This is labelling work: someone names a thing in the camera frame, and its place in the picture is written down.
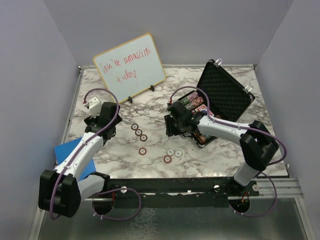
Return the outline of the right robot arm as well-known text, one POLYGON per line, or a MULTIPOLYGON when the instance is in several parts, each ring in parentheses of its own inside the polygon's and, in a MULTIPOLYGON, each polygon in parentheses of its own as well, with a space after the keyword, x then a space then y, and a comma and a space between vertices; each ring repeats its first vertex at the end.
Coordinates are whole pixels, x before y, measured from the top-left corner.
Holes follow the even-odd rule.
POLYGON ((211 116, 208 111, 192 113, 181 102, 167 107, 166 134, 175 136, 182 133, 212 136, 227 140, 242 150, 244 162, 233 176, 229 189, 240 196, 248 189, 249 182, 263 172, 279 149, 276 138, 260 121, 236 123, 211 116))

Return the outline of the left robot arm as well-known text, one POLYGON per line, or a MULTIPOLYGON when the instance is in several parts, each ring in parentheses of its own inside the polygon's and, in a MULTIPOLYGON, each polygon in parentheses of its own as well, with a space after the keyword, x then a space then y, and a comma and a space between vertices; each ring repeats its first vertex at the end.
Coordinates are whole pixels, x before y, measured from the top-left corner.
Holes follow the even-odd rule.
POLYGON ((84 120, 85 132, 68 157, 40 175, 38 207, 48 211, 52 219, 71 218, 85 198, 94 194, 103 198, 110 193, 109 175, 96 171, 85 178, 81 175, 94 155, 116 135, 116 124, 122 121, 119 109, 116 103, 104 102, 98 116, 84 120))

